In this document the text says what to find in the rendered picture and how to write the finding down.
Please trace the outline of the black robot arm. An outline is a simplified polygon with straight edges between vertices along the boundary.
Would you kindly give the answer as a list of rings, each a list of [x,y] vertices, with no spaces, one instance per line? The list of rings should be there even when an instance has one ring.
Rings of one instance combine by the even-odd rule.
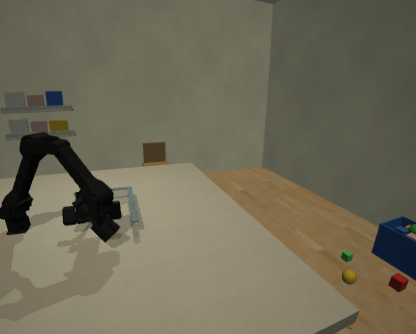
[[[91,174],[69,141],[40,132],[23,136],[19,151],[22,160],[13,189],[5,196],[0,208],[0,219],[6,222],[7,235],[26,233],[31,225],[26,214],[33,201],[29,190],[39,162],[47,154],[54,155],[79,186],[79,192],[75,192],[76,200],[72,203],[78,216],[90,221],[93,224],[91,229],[104,242],[118,231],[120,226],[108,216],[113,211],[113,191]]]

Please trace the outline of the clear glass wall panel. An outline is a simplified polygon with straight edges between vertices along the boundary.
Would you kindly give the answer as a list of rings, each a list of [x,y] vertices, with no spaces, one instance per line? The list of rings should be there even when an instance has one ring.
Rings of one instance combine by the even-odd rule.
[[[114,193],[113,201],[128,201],[127,187],[111,188]]]

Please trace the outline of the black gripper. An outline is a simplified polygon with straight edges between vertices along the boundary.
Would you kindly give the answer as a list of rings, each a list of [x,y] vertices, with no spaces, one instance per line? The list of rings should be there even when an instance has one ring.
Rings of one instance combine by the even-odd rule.
[[[62,209],[62,217],[63,217],[63,224],[65,226],[68,225],[76,225],[83,224],[87,221],[82,220],[81,218],[77,217],[77,210],[74,206],[67,206],[63,207]],[[109,214],[109,216],[113,219],[120,219],[121,218],[121,207],[119,201],[113,201],[113,211]],[[75,219],[76,218],[76,219]]]

